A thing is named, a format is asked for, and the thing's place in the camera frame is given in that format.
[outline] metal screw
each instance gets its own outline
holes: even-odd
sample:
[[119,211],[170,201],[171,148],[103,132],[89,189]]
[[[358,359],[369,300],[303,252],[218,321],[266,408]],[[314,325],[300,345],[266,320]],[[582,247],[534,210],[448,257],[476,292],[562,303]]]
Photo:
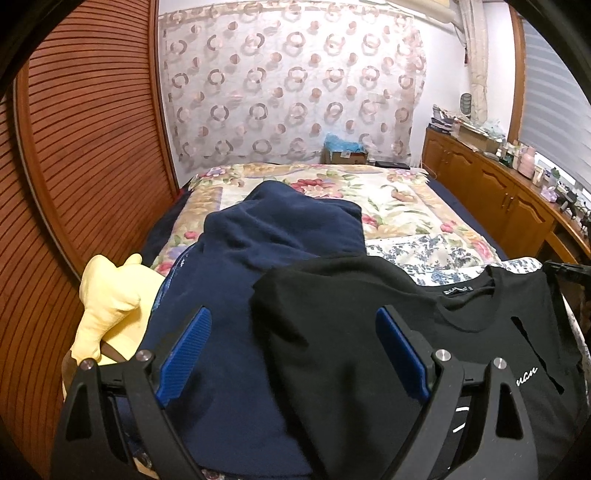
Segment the metal screw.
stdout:
[[95,361],[92,358],[87,358],[86,360],[82,360],[80,362],[80,368],[82,370],[90,370],[95,366]]
[[494,364],[495,367],[497,367],[499,370],[504,370],[505,368],[507,368],[507,362],[505,362],[502,358],[497,357],[495,358],[492,363]]
[[152,352],[150,350],[140,350],[135,354],[135,359],[140,362],[147,362],[152,358]]
[[438,350],[437,352],[435,352],[435,356],[441,360],[442,362],[447,362],[451,357],[451,353],[448,352],[447,350]]

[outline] window blind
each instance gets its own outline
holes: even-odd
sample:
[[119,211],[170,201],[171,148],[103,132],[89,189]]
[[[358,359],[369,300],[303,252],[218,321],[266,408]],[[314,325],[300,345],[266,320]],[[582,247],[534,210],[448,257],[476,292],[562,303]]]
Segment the window blind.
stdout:
[[519,139],[591,189],[591,105],[566,65],[524,21],[525,100]]

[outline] blue plastic bag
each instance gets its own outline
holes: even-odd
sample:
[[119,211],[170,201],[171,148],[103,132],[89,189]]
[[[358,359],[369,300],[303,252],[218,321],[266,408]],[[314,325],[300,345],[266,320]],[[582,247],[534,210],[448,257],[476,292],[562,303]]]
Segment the blue plastic bag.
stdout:
[[341,140],[335,134],[326,135],[326,138],[324,139],[324,146],[330,153],[344,151],[350,151],[351,153],[365,153],[362,144]]

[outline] floral bedspread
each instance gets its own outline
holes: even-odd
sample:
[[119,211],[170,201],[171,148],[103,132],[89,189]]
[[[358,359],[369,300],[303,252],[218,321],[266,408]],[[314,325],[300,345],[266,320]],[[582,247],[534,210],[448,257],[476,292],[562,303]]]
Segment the floral bedspread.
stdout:
[[264,180],[282,181],[311,197],[357,203],[367,241],[438,234],[447,245],[465,252],[470,265],[499,261],[484,237],[428,187],[421,173],[368,165],[250,163],[215,167],[193,179],[193,192],[152,268],[167,275],[178,256],[203,232],[208,213],[241,202]]
[[454,235],[431,233],[365,241],[368,255],[377,255],[401,267],[409,275],[450,268],[484,266],[475,249]]

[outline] bottle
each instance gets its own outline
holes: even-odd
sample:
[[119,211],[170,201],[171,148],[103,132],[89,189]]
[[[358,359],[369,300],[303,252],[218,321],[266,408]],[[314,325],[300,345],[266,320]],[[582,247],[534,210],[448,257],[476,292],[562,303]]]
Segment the bottle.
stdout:
[[517,170],[525,178],[534,178],[535,173],[535,148],[528,147],[525,153],[521,156],[521,162]]
[[513,168],[513,170],[519,169],[520,162],[521,162],[521,148],[520,148],[519,142],[517,140],[515,140],[513,142],[513,165],[511,165],[511,168]]
[[513,145],[511,145],[511,144],[507,145],[507,152],[505,154],[505,157],[501,160],[501,163],[505,167],[509,167],[509,168],[513,167]]
[[536,165],[534,167],[534,178],[532,179],[532,181],[534,182],[534,185],[536,187],[541,187],[543,179],[544,179],[544,167],[540,167],[539,165]]
[[499,157],[499,161],[504,165],[505,157],[507,155],[508,144],[505,142],[501,147],[501,156]]
[[460,122],[455,120],[452,126],[452,137],[457,138],[460,134]]

